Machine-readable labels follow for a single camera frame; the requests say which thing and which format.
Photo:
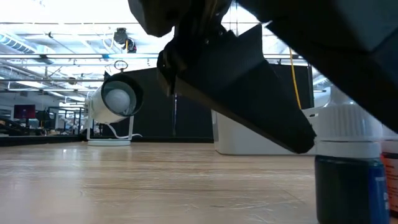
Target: ceiling light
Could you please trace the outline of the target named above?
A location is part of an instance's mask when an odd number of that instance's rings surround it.
[[[72,89],[44,89],[43,91],[75,91]]]
[[[34,54],[9,54],[9,55],[0,55],[0,58],[40,58],[40,55]]]
[[[68,110],[68,111],[80,111],[81,110],[81,107],[79,107],[79,108],[71,108],[71,107],[66,107],[66,106],[60,106],[60,107],[62,107],[62,109],[64,109],[64,110]]]
[[[46,55],[47,58],[64,58],[64,59],[73,59],[73,58],[103,58],[101,54],[52,54]]]
[[[76,101],[84,101],[84,97],[79,97],[79,96],[68,96],[68,98],[76,100]]]
[[[82,104],[60,103],[59,105],[62,106],[62,107],[71,107],[71,108],[81,108],[81,107],[84,107],[84,103],[82,103]]]
[[[19,82],[17,82],[17,83],[22,84],[22,85],[31,86],[31,87],[36,87],[36,88],[48,87],[48,86],[43,85],[43,84],[41,84],[41,83],[38,83],[38,82],[31,82],[31,81],[19,81]]]
[[[264,54],[265,59],[289,59],[290,55],[279,55],[279,54]]]
[[[281,65],[292,65],[290,62],[282,62]],[[305,62],[293,62],[293,65],[296,66],[308,66],[308,63]]]
[[[38,91],[37,89],[7,89],[8,91]]]
[[[54,96],[65,97],[64,95],[56,93],[56,92],[51,92],[50,91],[49,93],[53,94]]]
[[[95,91],[95,90],[97,90],[97,89],[79,89],[77,91]]]
[[[157,58],[158,54],[110,54],[108,58]]]

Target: cable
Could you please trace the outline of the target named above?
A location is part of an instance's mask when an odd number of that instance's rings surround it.
[[[112,132],[113,132],[113,134],[115,135],[115,137],[117,137],[118,139],[126,139],[126,138],[129,137],[129,136],[118,136],[118,135],[116,134],[116,130],[115,130],[110,124],[106,124],[106,125],[108,125],[108,127],[112,130]],[[133,137],[133,136],[140,136],[140,137],[142,137],[142,135],[140,135],[140,134],[133,134],[132,137]]]
[[[105,40],[106,40],[106,34],[104,33],[104,38],[102,38],[102,43],[103,43],[104,47],[106,47],[107,49],[112,49],[113,43],[114,43],[114,32],[113,32],[112,39],[111,39],[111,46],[108,46],[106,44]]]
[[[296,74],[294,72],[294,65],[293,65],[293,53],[292,53],[292,49],[289,48],[289,52],[290,52],[290,64],[292,66],[292,78],[293,78],[293,85],[294,85],[294,91],[296,92],[296,99],[297,99],[297,104],[298,107],[301,110],[301,103],[300,103],[300,97],[299,97],[299,90],[297,89],[297,83],[296,83]]]

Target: ceiling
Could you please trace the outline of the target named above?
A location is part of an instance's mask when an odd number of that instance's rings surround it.
[[[2,0],[0,35],[31,47],[38,54],[120,54],[121,46],[113,43],[117,28],[127,29],[128,36],[137,45],[137,54],[151,57],[127,61],[130,70],[155,67],[157,54],[173,37],[172,32],[162,38],[147,35],[131,14],[127,0]],[[236,34],[242,34],[258,24],[258,20],[240,6],[231,6],[224,16],[223,25]],[[288,47],[272,32],[263,28],[263,52],[288,54]],[[20,52],[0,44],[0,54]],[[31,78],[103,79],[104,71],[116,73],[112,60],[53,60],[46,65],[33,60],[12,59],[13,71]],[[21,73],[18,68],[31,71]],[[2,78],[10,78],[7,72]],[[98,83],[77,83],[77,88],[95,88]],[[76,88],[64,82],[58,88]]]

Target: red screen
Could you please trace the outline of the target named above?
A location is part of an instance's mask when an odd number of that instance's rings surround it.
[[[14,118],[36,118],[36,105],[14,105]]]

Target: black backdrop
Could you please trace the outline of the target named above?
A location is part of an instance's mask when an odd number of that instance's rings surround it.
[[[271,66],[285,84],[287,94],[296,100],[290,65]],[[313,105],[313,91],[308,78],[308,69],[303,66],[294,68],[302,108],[310,108]],[[166,97],[161,90],[156,69],[139,70],[134,76],[144,90],[144,104],[134,117],[133,127],[133,133],[139,133],[143,138],[135,138],[135,141],[211,142],[213,140],[209,108],[184,96],[177,96],[174,122],[174,97]],[[125,119],[112,126],[119,136],[126,136],[128,123],[129,120]],[[113,134],[105,126],[103,135]]]

